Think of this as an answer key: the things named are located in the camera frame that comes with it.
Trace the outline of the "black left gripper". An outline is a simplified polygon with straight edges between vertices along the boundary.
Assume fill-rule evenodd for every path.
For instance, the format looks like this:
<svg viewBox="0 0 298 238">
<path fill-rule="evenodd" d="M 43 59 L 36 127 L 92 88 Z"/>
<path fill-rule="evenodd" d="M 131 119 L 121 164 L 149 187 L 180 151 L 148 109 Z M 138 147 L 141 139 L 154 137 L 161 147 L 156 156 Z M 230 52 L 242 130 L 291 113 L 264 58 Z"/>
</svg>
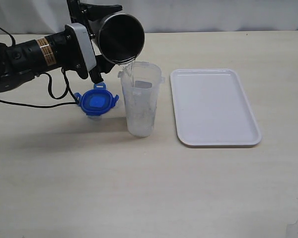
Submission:
<svg viewBox="0 0 298 238">
<path fill-rule="evenodd" d="M 68 0 L 67 6 L 70 14 L 71 23 L 80 23 L 86 27 L 90 40 L 94 34 L 91 33 L 89 21 L 96 21 L 108 15 L 122 11 L 122 6 L 116 5 L 93 5 L 89 3 L 80 3 L 78 0 Z M 61 41 L 56 42 L 57 62 L 64 71 L 74 71 L 82 79 L 90 77 L 93 83 L 103 82 L 101 73 L 109 73 L 115 66 L 115 63 L 108 61 L 103 55 L 96 55 L 96 66 L 87 71 L 80 49 L 78 48 L 77 39 L 74 33 L 64 29 L 60 33 Z"/>
</svg>

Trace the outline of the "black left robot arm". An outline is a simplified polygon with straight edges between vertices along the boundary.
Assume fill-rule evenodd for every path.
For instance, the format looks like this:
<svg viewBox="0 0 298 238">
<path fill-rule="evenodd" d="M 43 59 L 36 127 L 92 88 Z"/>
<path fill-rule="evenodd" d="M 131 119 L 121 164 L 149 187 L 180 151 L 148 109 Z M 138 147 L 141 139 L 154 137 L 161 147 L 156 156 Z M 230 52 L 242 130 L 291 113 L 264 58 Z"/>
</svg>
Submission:
<svg viewBox="0 0 298 238">
<path fill-rule="evenodd" d="M 82 79 L 103 81 L 101 67 L 109 72 L 113 63 L 95 55 L 96 38 L 90 23 L 121 11 L 121 5 L 93 5 L 67 1 L 71 22 L 62 31 L 11 46 L 0 43 L 0 93 L 13 90 L 45 72 L 62 68 L 75 71 Z"/>
</svg>

